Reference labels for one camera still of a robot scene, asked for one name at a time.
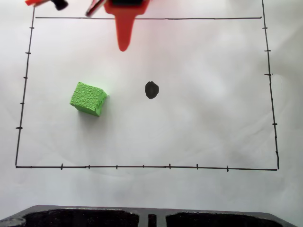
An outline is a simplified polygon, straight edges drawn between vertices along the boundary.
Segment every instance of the black border line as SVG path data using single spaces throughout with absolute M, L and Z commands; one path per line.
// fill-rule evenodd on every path
M 32 44 L 32 35 L 33 35 L 33 29 L 34 29 L 34 18 L 35 18 L 35 7 L 33 9 L 33 18 L 32 18 L 32 26 L 30 27 L 30 38 L 29 38 L 29 46 L 28 46 L 28 52 L 26 52 L 27 54 L 27 69 L 25 72 L 25 77 L 23 77 L 25 79 L 24 82 L 24 91 L 23 91 L 23 99 L 22 99 L 22 103 L 20 103 L 22 105 L 21 108 L 21 117 L 20 117 L 20 125 L 19 127 L 17 127 L 16 129 L 19 130 L 19 134 L 18 134 L 18 143 L 17 143 L 17 151 L 16 151 L 16 160 L 15 160 L 15 166 L 17 167 L 17 162 L 18 162 L 18 154 L 19 154 L 19 145 L 20 145 L 20 136 L 21 136 L 21 130 L 22 128 L 22 119 L 23 119 L 23 110 L 24 110 L 24 101 L 25 101 L 25 92 L 27 89 L 27 74 L 28 74 L 28 63 L 29 63 L 29 55 L 31 54 L 30 52 L 30 47 Z
M 265 22 L 265 10 L 264 10 L 264 1 L 262 0 L 262 9 L 263 9 L 263 21 L 264 21 L 264 31 L 265 31 L 265 40 L 266 40 L 266 47 L 267 49 L 265 50 L 265 52 L 267 52 L 267 62 L 268 62 L 268 74 L 265 74 L 266 76 L 269 77 L 269 89 L 270 89 L 270 98 L 271 98 L 271 108 L 272 108 L 272 112 L 273 112 L 273 126 L 275 129 L 275 144 L 276 144 L 276 157 L 277 157 L 277 168 L 280 169 L 280 164 L 279 164 L 279 153 L 278 153 L 278 143 L 277 143 L 277 136 L 276 136 L 276 125 L 278 125 L 276 123 L 275 120 L 275 110 L 274 110 L 274 99 L 273 99 L 273 91 L 271 88 L 271 72 L 270 72 L 270 59 L 269 59 L 269 52 L 271 51 L 268 48 L 268 39 L 267 39 L 267 27 L 266 27 L 266 22 Z
M 262 8 L 263 8 L 263 19 L 264 19 L 264 30 L 265 30 L 265 38 L 266 38 L 266 44 L 267 44 L 267 58 L 268 58 L 268 75 L 269 76 L 269 87 L 270 87 L 270 95 L 271 95 L 271 104 L 272 104 L 272 111 L 273 111 L 273 126 L 275 128 L 275 141 L 276 141 L 276 154 L 277 154 L 277 168 L 279 169 L 279 155 L 278 155 L 278 149 L 277 149 L 277 136 L 276 136 L 276 121 L 275 121 L 275 113 L 274 113 L 274 103 L 273 103 L 273 97 L 272 97 L 272 88 L 271 88 L 271 72 L 270 72 L 270 61 L 269 61 L 269 52 L 270 50 L 268 49 L 268 40 L 267 40 L 267 27 L 265 23 L 265 11 L 264 11 L 264 3 L 262 0 Z M 31 42 L 32 42 L 32 34 L 33 34 L 33 29 L 34 29 L 34 18 L 35 18 L 35 8 L 33 9 L 33 17 L 32 17 L 32 26 L 30 27 L 31 33 L 30 33 L 30 40 L 29 40 L 29 47 L 28 47 L 28 52 L 27 54 L 27 68 L 26 68 L 26 75 L 24 77 L 25 83 L 24 83 L 24 92 L 23 92 L 23 100 L 22 100 L 22 109 L 21 109 L 21 117 L 20 117 L 20 125 L 16 129 L 19 130 L 18 134 L 18 143 L 17 143 L 17 152 L 16 152 L 16 160 L 15 160 L 15 166 L 16 168 L 56 168 L 56 169 L 65 169 L 65 168 L 187 168 L 187 169 L 223 169 L 229 172 L 229 170 L 253 170 L 253 171 L 277 171 L 278 169 L 260 169 L 260 168 L 231 168 L 231 167 L 201 167 L 198 166 L 172 166 L 169 164 L 169 166 L 63 166 L 63 163 L 61 166 L 18 166 L 18 153 L 19 153 L 19 145 L 20 145 L 20 136 L 21 136 L 21 130 L 22 128 L 22 119 L 23 119 L 23 110 L 24 110 L 24 104 L 25 104 L 25 93 L 26 93 L 26 86 L 27 86 L 27 74 L 28 74 L 28 63 L 29 63 L 29 55 L 31 54 L 30 52 L 30 47 L 31 47 Z M 114 18 L 87 18 L 87 17 L 36 17 L 37 19 L 99 19 L 99 20 L 113 20 Z M 208 18 L 208 17 L 192 17 L 192 18 L 137 18 L 138 20 L 228 20 L 228 19 L 261 19 L 262 17 L 230 17 L 230 18 Z
M 186 17 L 186 18 L 135 18 L 136 20 L 239 20 L 261 19 L 262 17 Z M 36 19 L 85 19 L 85 20 L 114 20 L 115 18 L 101 17 L 36 17 Z

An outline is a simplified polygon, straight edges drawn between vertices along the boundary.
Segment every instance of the green foam cube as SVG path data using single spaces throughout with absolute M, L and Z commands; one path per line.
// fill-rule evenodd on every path
M 79 111 L 99 117 L 106 97 L 102 89 L 79 82 L 70 104 Z

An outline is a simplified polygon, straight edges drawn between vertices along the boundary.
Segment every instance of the white paper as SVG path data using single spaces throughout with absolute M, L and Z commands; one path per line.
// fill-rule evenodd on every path
M 36 17 L 84 17 L 90 2 Z M 0 218 L 32 205 L 268 212 L 300 226 L 300 1 L 265 0 L 280 170 L 16 169 L 32 8 L 1 2 Z M 100 9 L 94 17 L 108 17 Z M 260 0 L 154 0 L 142 18 L 263 17 Z M 120 52 L 113 20 L 35 18 L 18 166 L 277 168 L 264 22 L 137 20 Z M 99 118 L 69 105 L 104 89 Z M 148 81 L 160 92 L 146 97 Z

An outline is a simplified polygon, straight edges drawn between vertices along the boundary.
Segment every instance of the black dot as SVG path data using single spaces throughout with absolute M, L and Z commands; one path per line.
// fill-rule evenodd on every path
M 145 85 L 145 93 L 149 99 L 153 99 L 159 93 L 159 86 L 150 81 Z

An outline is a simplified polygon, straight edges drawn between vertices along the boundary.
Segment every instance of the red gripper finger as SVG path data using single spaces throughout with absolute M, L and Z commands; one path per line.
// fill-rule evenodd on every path
M 125 51 L 131 41 L 134 20 L 137 15 L 145 13 L 150 0 L 144 0 L 140 6 L 113 6 L 110 1 L 104 5 L 108 14 L 115 16 L 118 45 Z

